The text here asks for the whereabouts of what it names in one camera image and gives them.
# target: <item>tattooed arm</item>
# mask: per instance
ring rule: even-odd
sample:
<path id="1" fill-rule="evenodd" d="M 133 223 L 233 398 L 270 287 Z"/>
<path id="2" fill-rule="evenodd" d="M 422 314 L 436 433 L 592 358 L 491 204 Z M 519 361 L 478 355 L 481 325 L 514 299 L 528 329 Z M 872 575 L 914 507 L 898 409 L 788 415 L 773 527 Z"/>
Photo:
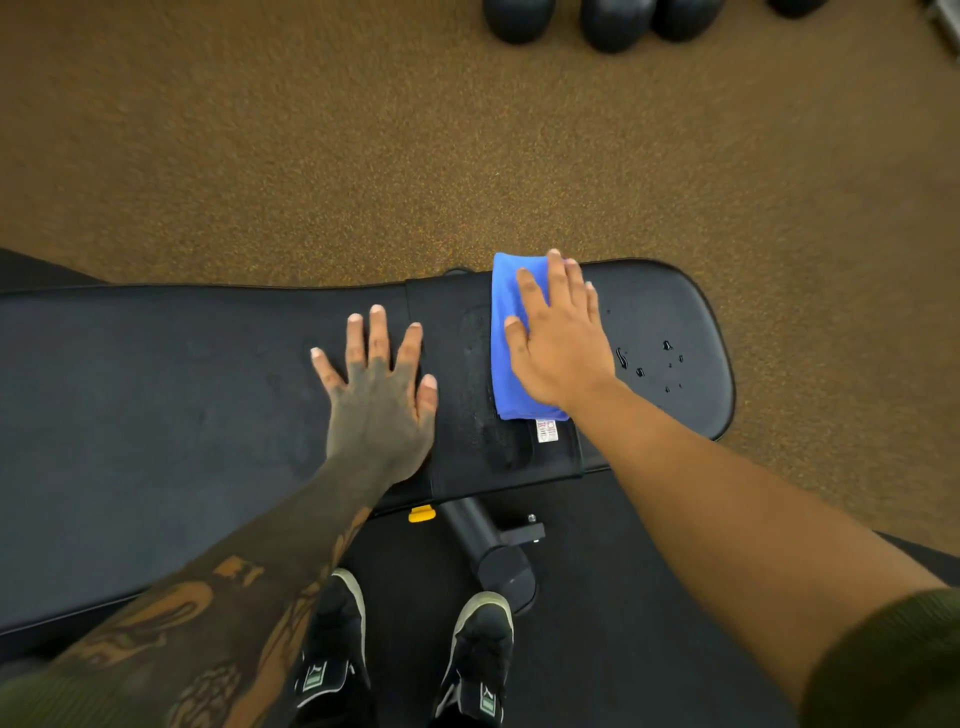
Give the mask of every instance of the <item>tattooed arm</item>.
<path id="1" fill-rule="evenodd" d="M 387 315 L 347 323 L 345 383 L 320 350 L 331 399 L 326 462 L 277 508 L 249 522 L 70 647 L 55 677 L 90 678 L 171 727 L 257 724 L 300 655 L 321 587 L 386 490 L 433 444 L 437 383 L 416 387 L 422 329 L 390 370 Z"/>

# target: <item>hand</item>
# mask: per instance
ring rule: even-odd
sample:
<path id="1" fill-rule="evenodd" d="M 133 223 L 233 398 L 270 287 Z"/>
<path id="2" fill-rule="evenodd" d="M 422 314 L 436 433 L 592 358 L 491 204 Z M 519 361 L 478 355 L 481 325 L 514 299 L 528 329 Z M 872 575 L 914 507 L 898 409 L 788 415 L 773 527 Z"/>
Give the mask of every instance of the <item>hand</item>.
<path id="1" fill-rule="evenodd" d="M 422 465 L 433 446 L 437 414 L 437 379 L 426 375 L 416 386 L 423 327 L 411 324 L 390 371 L 387 312 L 370 309 L 370 344 L 364 347 L 363 316 L 347 319 L 347 375 L 337 374 L 319 349 L 313 366 L 330 395 L 330 428 L 326 457 L 354 460 L 373 466 L 393 485 L 406 480 Z"/>
<path id="2" fill-rule="evenodd" d="M 583 395 L 597 384 L 616 382 L 610 342 L 600 324 L 600 303 L 576 260 L 559 251 L 547 254 L 550 305 L 530 271 L 516 272 L 530 322 L 517 316 L 504 322 L 510 363 L 532 398 L 573 415 Z"/>

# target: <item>green sleeve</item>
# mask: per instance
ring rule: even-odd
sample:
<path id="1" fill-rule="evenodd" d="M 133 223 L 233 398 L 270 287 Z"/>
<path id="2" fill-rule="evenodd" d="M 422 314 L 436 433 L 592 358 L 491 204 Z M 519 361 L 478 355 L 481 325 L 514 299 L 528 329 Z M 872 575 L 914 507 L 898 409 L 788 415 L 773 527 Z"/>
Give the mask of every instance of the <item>green sleeve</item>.
<path id="1" fill-rule="evenodd" d="M 854 627 L 810 677 L 800 723 L 960 726 L 960 589 L 909 596 Z"/>
<path id="2" fill-rule="evenodd" d="M 21 728 L 160 728 L 162 721 L 93 681 L 35 672 L 0 687 L 0 725 Z"/>

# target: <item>tattooed hand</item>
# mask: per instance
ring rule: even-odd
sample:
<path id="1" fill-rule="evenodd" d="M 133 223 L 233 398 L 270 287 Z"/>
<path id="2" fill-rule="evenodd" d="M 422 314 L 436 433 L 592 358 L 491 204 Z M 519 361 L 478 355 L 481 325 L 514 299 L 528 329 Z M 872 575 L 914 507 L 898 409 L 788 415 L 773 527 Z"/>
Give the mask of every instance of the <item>tattooed hand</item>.
<path id="1" fill-rule="evenodd" d="M 415 382 L 423 327 L 411 324 L 390 369 L 387 312 L 370 310 L 370 343 L 365 348 L 363 316 L 347 319 L 345 383 L 326 355 L 314 349 L 313 365 L 330 395 L 330 429 L 326 457 L 373 465 L 393 485 L 413 475 L 433 445 L 437 379 Z"/>

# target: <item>black sneaker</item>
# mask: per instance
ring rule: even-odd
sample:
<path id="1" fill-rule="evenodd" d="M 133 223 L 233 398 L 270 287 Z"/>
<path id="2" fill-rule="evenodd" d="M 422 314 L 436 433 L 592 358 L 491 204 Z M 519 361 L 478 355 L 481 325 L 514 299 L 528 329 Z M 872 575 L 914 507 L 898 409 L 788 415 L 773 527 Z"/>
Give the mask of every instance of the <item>black sneaker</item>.
<path id="1" fill-rule="evenodd" d="M 453 628 L 433 717 L 459 710 L 484 725 L 503 721 L 503 693 L 514 656 L 514 618 L 501 595 L 481 592 L 460 612 Z"/>
<path id="2" fill-rule="evenodd" d="M 336 569 L 324 584 L 303 640 L 303 662 L 294 682 L 294 725 L 336 716 L 348 709 L 358 690 L 369 692 L 366 649 L 363 592 L 353 574 Z"/>

